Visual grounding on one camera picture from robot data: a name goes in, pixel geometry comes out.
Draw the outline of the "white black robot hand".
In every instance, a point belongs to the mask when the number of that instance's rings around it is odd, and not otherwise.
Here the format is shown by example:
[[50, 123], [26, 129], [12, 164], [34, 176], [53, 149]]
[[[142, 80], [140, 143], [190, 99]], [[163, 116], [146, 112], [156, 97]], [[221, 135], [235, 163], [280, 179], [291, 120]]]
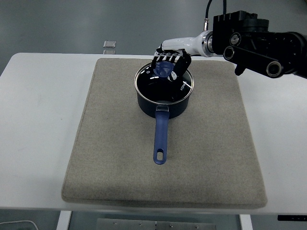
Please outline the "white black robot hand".
[[192, 56], [210, 57], [212, 48], [208, 44], [212, 33], [202, 32], [197, 37], [184, 37], [165, 40], [155, 51], [152, 68], [158, 70], [160, 62], [171, 66], [164, 78], [176, 81], [186, 72]]

